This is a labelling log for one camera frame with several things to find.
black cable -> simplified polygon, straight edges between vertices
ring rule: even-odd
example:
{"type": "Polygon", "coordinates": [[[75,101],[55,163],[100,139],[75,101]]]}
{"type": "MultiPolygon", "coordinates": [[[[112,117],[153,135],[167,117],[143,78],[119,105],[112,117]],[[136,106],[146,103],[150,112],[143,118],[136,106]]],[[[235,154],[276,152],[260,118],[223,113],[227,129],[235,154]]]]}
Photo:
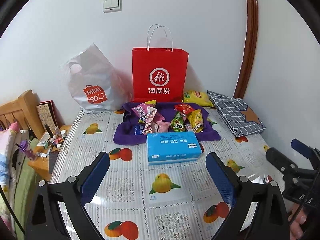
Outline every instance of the black cable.
{"type": "Polygon", "coordinates": [[[3,200],[4,200],[4,202],[5,202],[5,204],[7,205],[8,209],[9,209],[9,211],[10,211],[10,214],[13,216],[14,221],[17,223],[18,227],[20,228],[20,230],[22,231],[22,233],[25,235],[26,232],[24,231],[22,225],[20,224],[20,222],[18,221],[18,219],[17,219],[16,215],[14,214],[12,208],[10,207],[10,204],[9,204],[7,198],[5,197],[4,192],[3,192],[1,186],[0,186],[0,194],[1,194],[1,196],[2,196],[2,198],[3,198],[3,200]]]}
{"type": "MultiPolygon", "coordinates": [[[[318,156],[318,154],[317,154],[317,149],[316,149],[316,150],[312,149],[312,150],[313,150],[313,152],[316,154],[317,158],[319,159],[319,156],[318,156]]],[[[306,201],[308,200],[308,197],[309,197],[309,195],[310,195],[310,192],[311,192],[311,190],[313,189],[313,187],[314,187],[314,185],[315,185],[315,183],[316,183],[316,180],[317,180],[318,177],[319,177],[319,174],[320,174],[320,168],[318,168],[317,175],[314,177],[314,179],[313,179],[313,181],[312,181],[312,183],[311,183],[311,186],[310,186],[310,188],[308,189],[307,194],[304,196],[304,198],[303,198],[303,200],[302,200],[302,203],[299,205],[298,209],[297,209],[297,210],[295,211],[295,213],[293,214],[293,216],[292,216],[292,218],[291,218],[291,220],[290,220],[290,222],[289,222],[289,226],[291,226],[291,224],[292,224],[292,223],[294,222],[294,220],[297,218],[297,216],[298,216],[299,212],[301,211],[303,205],[304,205],[304,204],[306,203],[306,201]]]]}

green snack packet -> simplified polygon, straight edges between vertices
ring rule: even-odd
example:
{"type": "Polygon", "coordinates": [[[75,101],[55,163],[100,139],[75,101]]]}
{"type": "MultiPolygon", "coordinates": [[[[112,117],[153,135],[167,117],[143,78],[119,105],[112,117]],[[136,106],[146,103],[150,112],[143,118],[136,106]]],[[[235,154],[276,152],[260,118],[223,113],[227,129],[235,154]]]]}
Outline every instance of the green snack packet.
{"type": "Polygon", "coordinates": [[[183,126],[183,118],[181,116],[181,113],[179,111],[176,112],[174,118],[171,121],[171,126],[173,131],[175,132],[184,132],[184,126],[183,126]]]}

paper bag handle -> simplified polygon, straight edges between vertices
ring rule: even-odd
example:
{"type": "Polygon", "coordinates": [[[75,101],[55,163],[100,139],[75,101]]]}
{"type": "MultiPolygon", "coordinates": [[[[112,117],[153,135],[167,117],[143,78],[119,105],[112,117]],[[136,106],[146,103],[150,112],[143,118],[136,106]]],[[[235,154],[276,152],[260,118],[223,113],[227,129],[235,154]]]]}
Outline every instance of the paper bag handle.
{"type": "MultiPolygon", "coordinates": [[[[153,24],[153,25],[151,25],[151,26],[149,27],[149,30],[148,30],[148,33],[147,33],[147,46],[146,46],[147,50],[148,50],[148,42],[149,42],[149,32],[150,32],[150,29],[151,29],[153,26],[161,26],[161,25],[160,25],[160,24],[153,24]]],[[[165,29],[164,29],[164,33],[165,33],[165,37],[166,37],[166,39],[167,39],[167,50],[168,50],[168,36],[167,36],[167,32],[165,31],[165,29]]]]}
{"type": "Polygon", "coordinates": [[[164,28],[168,29],[168,31],[169,31],[169,33],[170,33],[170,36],[171,36],[171,52],[173,52],[173,39],[172,39],[171,31],[169,30],[169,28],[168,28],[168,27],[163,26],[163,25],[160,25],[160,26],[158,26],[158,27],[154,28],[154,30],[152,31],[152,33],[151,33],[151,35],[150,35],[150,40],[149,40],[149,43],[148,43],[147,49],[148,49],[148,50],[150,50],[150,41],[151,41],[151,38],[152,38],[152,35],[153,35],[154,31],[155,31],[157,28],[160,28],[160,27],[164,27],[164,28]]]}

metal screw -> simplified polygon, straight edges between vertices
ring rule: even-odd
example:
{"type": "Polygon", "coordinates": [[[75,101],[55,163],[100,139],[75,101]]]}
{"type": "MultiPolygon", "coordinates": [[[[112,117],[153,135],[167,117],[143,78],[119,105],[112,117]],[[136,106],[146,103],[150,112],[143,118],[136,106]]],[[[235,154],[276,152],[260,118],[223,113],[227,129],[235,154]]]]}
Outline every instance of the metal screw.
{"type": "Polygon", "coordinates": [[[278,186],[278,183],[274,180],[270,181],[271,186],[276,187],[278,186]]]}
{"type": "Polygon", "coordinates": [[[247,182],[248,178],[246,176],[240,176],[240,181],[247,182]]]}
{"type": "Polygon", "coordinates": [[[39,181],[38,185],[39,185],[40,187],[44,186],[44,185],[45,185],[45,181],[44,181],[44,180],[39,181]]]}
{"type": "Polygon", "coordinates": [[[71,183],[71,182],[75,182],[76,179],[77,179],[76,176],[71,176],[71,177],[68,178],[68,181],[71,183]]]}

white bottle cap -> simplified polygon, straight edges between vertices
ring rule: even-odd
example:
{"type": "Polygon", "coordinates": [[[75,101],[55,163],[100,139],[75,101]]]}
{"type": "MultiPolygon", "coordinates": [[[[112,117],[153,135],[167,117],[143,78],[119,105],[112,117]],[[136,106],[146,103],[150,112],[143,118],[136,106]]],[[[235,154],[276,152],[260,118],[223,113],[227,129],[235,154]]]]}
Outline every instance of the white bottle cap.
{"type": "Polygon", "coordinates": [[[67,131],[66,130],[62,130],[61,131],[61,135],[63,138],[65,138],[67,136],[67,131]]]}

